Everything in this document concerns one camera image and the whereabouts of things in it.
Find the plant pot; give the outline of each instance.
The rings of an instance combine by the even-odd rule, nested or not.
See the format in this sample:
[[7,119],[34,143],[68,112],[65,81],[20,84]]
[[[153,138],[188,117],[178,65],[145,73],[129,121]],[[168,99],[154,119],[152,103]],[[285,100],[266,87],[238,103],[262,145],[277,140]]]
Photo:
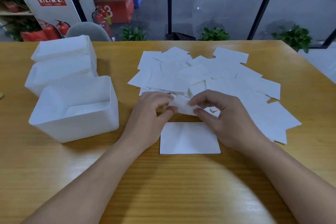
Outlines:
[[3,4],[10,10],[12,13],[18,13],[20,8],[13,1],[3,1]]
[[21,31],[20,35],[24,42],[48,41],[43,30],[35,32]]

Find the black bag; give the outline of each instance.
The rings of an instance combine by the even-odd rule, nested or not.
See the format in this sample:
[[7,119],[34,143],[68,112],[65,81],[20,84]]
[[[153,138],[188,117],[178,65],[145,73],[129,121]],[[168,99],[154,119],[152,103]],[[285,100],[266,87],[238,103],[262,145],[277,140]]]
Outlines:
[[172,32],[166,34],[166,40],[168,41],[196,41],[196,38],[190,35]]

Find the shelf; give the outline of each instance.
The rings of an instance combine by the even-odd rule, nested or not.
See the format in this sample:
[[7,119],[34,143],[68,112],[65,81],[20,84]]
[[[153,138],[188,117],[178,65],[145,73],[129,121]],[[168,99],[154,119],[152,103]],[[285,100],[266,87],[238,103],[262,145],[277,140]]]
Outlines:
[[12,13],[12,12],[9,12],[9,11],[0,10],[0,16],[23,16],[23,15],[32,16],[33,14],[30,11]]

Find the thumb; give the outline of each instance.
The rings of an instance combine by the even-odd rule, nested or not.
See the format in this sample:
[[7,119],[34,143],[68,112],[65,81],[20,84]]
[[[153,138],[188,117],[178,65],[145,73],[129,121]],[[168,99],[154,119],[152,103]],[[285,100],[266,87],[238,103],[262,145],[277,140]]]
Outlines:
[[215,130],[216,124],[219,122],[218,118],[207,111],[196,108],[194,109],[194,113],[205,123],[209,128]]
[[175,113],[177,113],[177,107],[169,106],[163,113],[158,116],[158,118],[164,126]]

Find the red cube stool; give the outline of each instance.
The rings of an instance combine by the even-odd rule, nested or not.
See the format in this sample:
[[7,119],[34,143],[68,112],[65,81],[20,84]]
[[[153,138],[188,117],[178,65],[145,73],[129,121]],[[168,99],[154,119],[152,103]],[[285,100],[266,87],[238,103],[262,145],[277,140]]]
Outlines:
[[134,12],[133,0],[94,0],[94,4],[103,7],[111,17],[112,23],[130,22]]

